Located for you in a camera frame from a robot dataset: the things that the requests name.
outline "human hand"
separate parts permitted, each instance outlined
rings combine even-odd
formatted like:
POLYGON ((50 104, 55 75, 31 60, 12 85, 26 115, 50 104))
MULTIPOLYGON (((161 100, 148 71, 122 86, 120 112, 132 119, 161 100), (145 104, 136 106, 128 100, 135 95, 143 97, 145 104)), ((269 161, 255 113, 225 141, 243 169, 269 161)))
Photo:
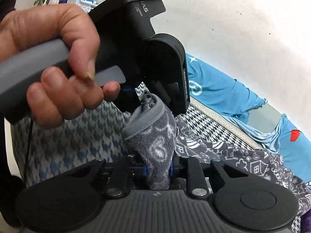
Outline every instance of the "human hand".
POLYGON ((95 109, 103 99, 113 101, 120 85, 109 82, 102 89, 93 81, 99 35, 90 17, 72 4, 45 5, 12 11, 0 23, 0 63, 32 46, 61 36, 71 47, 68 62, 74 76, 67 79, 57 67, 49 67, 41 82, 27 91, 27 102, 38 125, 45 129, 95 109))

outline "folded gray cloth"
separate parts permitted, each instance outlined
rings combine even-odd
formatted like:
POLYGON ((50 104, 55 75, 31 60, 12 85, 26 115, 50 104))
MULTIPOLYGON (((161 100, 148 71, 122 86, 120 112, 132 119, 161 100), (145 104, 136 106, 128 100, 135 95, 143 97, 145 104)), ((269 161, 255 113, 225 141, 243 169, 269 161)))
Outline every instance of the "folded gray cloth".
POLYGON ((122 131, 123 142, 146 163, 150 189, 166 190, 177 134, 175 118, 154 94, 145 93, 141 102, 122 131))

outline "round black cover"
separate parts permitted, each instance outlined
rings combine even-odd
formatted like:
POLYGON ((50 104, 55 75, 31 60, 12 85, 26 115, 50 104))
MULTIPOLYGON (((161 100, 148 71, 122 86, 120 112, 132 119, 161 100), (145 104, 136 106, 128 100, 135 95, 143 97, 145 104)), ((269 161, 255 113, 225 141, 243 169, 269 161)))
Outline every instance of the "round black cover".
POLYGON ((23 226, 37 232, 66 232, 94 218, 100 195, 82 178, 63 177, 22 192, 16 209, 23 226))
POLYGON ((268 181, 231 179, 215 196, 217 212, 228 222, 249 230, 272 231, 289 226, 298 211, 292 192, 268 181))

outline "red patch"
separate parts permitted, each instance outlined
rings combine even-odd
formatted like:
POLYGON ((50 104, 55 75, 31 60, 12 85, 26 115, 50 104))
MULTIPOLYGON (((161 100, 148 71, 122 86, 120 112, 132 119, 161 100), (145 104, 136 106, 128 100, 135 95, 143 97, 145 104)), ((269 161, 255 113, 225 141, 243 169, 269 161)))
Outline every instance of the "red patch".
POLYGON ((299 130, 292 130, 290 132, 290 141, 291 142, 295 142, 297 140, 297 138, 299 137, 300 135, 300 131, 299 130))

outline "gray handle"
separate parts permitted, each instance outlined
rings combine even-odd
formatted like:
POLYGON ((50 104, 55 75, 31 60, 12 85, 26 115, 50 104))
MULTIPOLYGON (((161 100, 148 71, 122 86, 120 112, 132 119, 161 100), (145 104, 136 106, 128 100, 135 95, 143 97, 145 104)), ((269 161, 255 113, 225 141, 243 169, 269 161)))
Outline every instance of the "gray handle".
MULTIPOLYGON (((69 78, 73 72, 68 65, 69 49, 61 39, 55 39, 21 52, 0 64, 0 111, 10 123, 16 123, 30 112, 26 100, 28 87, 39 82, 42 72, 59 67, 69 78)), ((96 74, 95 81, 103 86, 109 81, 125 83, 117 66, 96 74)))

